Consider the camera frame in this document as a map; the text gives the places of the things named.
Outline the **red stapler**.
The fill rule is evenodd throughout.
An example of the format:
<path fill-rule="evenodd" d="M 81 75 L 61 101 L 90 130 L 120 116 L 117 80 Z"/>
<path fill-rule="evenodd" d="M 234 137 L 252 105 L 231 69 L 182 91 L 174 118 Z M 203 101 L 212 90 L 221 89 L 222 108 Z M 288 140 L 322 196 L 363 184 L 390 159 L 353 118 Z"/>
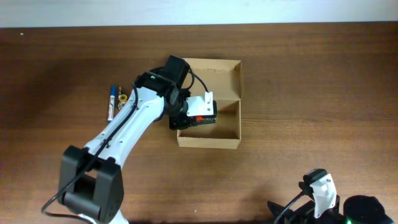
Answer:
<path fill-rule="evenodd" d="M 192 126 L 216 123 L 216 116 L 194 116 L 192 118 Z"/>

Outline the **brown cardboard box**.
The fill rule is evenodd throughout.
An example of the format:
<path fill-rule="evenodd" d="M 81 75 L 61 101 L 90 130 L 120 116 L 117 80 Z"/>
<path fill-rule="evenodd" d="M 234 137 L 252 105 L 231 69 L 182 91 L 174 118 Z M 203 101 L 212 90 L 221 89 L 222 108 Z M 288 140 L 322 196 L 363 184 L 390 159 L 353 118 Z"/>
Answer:
<path fill-rule="evenodd" d="M 241 143 L 242 61 L 204 58 L 185 61 L 213 93 L 218 114 L 213 124 L 178 131 L 178 146 L 237 149 Z"/>

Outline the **yellow black correction tape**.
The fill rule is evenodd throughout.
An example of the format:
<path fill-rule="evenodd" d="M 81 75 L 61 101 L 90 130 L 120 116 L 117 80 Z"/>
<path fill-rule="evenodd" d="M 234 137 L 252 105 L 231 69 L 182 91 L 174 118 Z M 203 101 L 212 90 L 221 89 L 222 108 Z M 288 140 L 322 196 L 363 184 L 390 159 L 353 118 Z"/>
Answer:
<path fill-rule="evenodd" d="M 122 110 L 124 105 L 128 101 L 128 96 L 123 92 L 122 88 L 119 87 L 119 93 L 118 93 L 118 110 Z"/>

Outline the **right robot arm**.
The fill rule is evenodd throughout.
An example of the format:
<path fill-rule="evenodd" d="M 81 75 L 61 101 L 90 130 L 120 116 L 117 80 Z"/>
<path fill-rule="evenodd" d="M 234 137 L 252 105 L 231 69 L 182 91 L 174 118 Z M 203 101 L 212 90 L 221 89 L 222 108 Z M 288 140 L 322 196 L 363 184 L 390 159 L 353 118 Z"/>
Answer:
<path fill-rule="evenodd" d="M 325 169 L 313 169 L 298 183 L 300 192 L 287 205 L 268 201 L 274 223 L 304 224 L 393 224 L 374 196 L 354 195 L 343 203 L 331 174 Z"/>

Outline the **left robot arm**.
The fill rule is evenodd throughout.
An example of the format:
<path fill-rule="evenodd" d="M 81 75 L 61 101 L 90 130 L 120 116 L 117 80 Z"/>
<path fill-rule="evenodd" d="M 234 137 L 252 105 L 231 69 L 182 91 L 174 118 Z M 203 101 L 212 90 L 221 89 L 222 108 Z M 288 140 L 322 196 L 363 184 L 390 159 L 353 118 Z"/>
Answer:
<path fill-rule="evenodd" d="M 171 55 L 163 67 L 139 75 L 126 104 L 113 120 L 83 148 L 69 146 L 60 164 L 54 197 L 71 212 L 67 217 L 86 223 L 127 223 L 121 213 L 124 198 L 122 168 L 146 129 L 169 118 L 171 130 L 216 121 L 213 93 L 192 96 L 183 87 L 187 75 L 199 77 L 182 58 Z"/>

